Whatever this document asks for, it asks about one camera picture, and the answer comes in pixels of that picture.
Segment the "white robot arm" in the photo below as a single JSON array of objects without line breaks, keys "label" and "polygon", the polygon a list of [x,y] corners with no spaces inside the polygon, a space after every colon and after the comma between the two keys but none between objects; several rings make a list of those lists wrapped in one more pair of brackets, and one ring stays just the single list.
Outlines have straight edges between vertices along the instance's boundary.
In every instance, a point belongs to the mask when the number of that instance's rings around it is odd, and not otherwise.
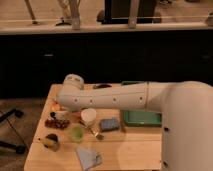
[{"label": "white robot arm", "polygon": [[199,81],[142,82],[86,89],[65,77],[56,101],[65,109],[151,111],[162,114],[162,171],[213,171],[213,86]]}]

